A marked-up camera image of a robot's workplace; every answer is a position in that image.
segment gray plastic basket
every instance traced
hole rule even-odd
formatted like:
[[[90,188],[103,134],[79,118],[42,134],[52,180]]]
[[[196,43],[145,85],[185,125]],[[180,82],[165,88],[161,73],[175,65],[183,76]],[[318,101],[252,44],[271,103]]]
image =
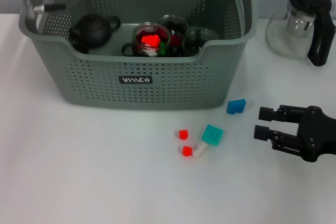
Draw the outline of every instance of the gray plastic basket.
[[[34,4],[42,1],[74,0],[34,0]],[[68,30],[88,13],[117,15],[122,26],[105,46],[84,55],[71,46]],[[166,14],[182,16],[191,26],[213,29],[222,40],[208,41],[194,57],[122,56],[121,46],[131,41],[136,24],[155,22]],[[39,17],[37,33],[29,29],[36,23],[26,19],[24,8],[19,24],[69,102],[105,108],[179,110],[213,108],[223,103],[245,44],[255,33],[256,19],[255,0],[83,0],[66,11]],[[138,80],[146,82],[121,84],[120,76],[143,77]]]

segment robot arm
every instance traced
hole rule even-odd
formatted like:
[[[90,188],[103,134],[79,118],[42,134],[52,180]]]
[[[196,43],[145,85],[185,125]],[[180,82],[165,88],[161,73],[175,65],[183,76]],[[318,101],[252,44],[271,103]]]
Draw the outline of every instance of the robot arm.
[[[299,124],[297,136],[256,125],[254,138],[270,139],[274,150],[300,156],[307,162],[315,162],[322,154],[336,155],[336,120],[326,116],[319,107],[281,105],[277,111],[261,107],[259,119]]]

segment red object in glass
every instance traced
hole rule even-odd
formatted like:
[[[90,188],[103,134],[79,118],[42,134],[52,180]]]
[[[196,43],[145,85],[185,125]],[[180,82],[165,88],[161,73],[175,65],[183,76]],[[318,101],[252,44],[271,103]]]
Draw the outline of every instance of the red object in glass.
[[[181,140],[186,140],[188,138],[188,130],[181,130],[178,132],[178,137]]]
[[[150,45],[151,47],[158,47],[161,42],[161,39],[157,34],[147,35],[142,37],[141,42]]]
[[[182,149],[182,154],[185,157],[190,157],[193,155],[193,149],[189,146],[184,146]]]

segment white block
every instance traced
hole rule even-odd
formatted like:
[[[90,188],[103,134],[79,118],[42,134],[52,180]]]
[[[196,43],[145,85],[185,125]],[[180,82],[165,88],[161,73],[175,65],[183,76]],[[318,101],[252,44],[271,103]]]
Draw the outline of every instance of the white block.
[[[208,144],[205,142],[200,144],[198,148],[194,150],[193,157],[198,158],[199,156],[201,156],[201,154],[206,150],[207,147],[208,147]]]

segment glass teapot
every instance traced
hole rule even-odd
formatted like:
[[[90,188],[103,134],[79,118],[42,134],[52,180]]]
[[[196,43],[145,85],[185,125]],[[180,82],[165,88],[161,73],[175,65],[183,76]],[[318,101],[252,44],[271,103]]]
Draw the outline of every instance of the glass teapot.
[[[308,57],[315,66],[323,66],[336,31],[333,8],[332,0],[288,0],[269,21],[267,42],[282,56]]]

